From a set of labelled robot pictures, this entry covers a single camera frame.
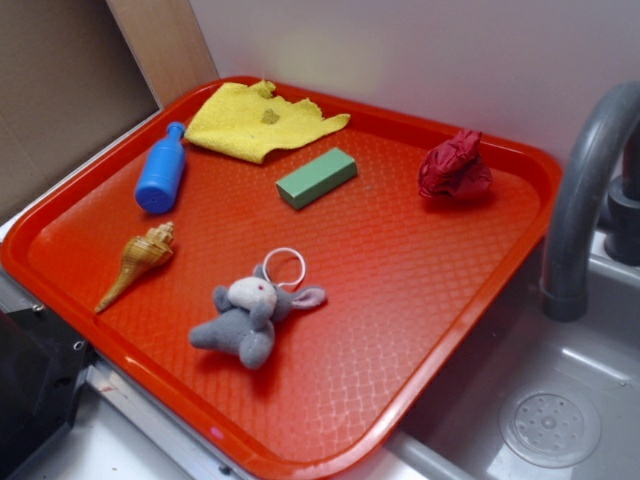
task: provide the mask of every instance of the red crumpled fabric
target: red crumpled fabric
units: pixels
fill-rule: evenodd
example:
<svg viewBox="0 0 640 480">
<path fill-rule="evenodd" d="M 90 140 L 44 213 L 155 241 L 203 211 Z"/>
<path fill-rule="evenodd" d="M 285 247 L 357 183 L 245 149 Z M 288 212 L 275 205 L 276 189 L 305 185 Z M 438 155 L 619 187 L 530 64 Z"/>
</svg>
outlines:
<svg viewBox="0 0 640 480">
<path fill-rule="evenodd" d="M 493 175 L 478 153 L 481 137 L 482 132 L 461 130 L 431 150 L 418 173 L 420 196 L 469 200 L 482 195 Z"/>
</svg>

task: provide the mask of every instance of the sink drain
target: sink drain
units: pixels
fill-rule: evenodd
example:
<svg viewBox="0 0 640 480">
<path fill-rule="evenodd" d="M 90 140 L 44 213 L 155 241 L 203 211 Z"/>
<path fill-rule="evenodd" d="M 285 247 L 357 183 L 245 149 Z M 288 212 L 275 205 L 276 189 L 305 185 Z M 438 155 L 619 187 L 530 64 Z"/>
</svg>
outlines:
<svg viewBox="0 0 640 480">
<path fill-rule="evenodd" d="M 562 468 L 593 453 L 600 439 L 600 417 L 578 392 L 537 383 L 507 398 L 500 413 L 500 431 L 511 450 L 529 463 Z"/>
</svg>

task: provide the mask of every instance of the gray plush elephant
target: gray plush elephant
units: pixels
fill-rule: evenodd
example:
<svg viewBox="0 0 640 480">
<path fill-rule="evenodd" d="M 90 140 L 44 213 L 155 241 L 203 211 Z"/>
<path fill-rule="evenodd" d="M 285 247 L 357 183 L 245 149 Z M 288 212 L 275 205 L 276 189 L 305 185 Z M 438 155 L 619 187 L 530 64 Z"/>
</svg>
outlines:
<svg viewBox="0 0 640 480">
<path fill-rule="evenodd" d="M 326 298 L 321 287 L 289 293 L 267 281 L 258 265 L 252 277 L 214 290 L 213 302 L 220 316 L 193 328 L 189 342 L 196 348 L 238 355 L 245 367 L 258 369 L 273 350 L 273 324 L 284 320 L 291 310 L 317 307 Z"/>
</svg>

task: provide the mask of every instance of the red tray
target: red tray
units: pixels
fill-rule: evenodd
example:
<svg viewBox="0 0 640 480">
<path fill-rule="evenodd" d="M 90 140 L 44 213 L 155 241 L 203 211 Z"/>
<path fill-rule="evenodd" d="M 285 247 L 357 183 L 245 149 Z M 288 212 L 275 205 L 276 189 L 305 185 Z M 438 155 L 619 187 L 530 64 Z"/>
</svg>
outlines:
<svg viewBox="0 0 640 480">
<path fill-rule="evenodd" d="M 251 84 L 255 78 L 229 81 Z M 490 194 L 428 201 L 427 151 L 458 129 L 278 85 L 349 125 L 263 165 L 191 145 L 175 208 L 143 212 L 133 190 L 170 121 L 188 123 L 221 85 L 184 96 L 31 209 L 1 250 L 8 272 L 209 441 L 261 478 L 325 477 L 384 441 L 543 236 L 560 169 L 528 146 L 484 136 Z M 275 182 L 327 150 L 359 175 L 306 208 Z M 175 223 L 175 255 L 100 315 L 129 238 Z M 328 302 L 277 327 L 259 371 L 196 350 L 189 330 L 216 316 L 211 292 L 270 250 L 307 260 L 304 285 Z"/>
</svg>

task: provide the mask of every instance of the plush elephant ear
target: plush elephant ear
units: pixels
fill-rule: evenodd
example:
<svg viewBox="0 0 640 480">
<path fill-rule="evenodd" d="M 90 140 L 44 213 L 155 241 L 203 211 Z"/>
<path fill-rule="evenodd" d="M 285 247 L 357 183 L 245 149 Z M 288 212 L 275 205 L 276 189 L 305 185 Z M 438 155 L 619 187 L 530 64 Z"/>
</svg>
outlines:
<svg viewBox="0 0 640 480">
<path fill-rule="evenodd" d="M 317 307 L 327 299 L 322 287 L 307 287 L 294 294 L 291 307 L 297 310 L 308 310 Z"/>
</svg>

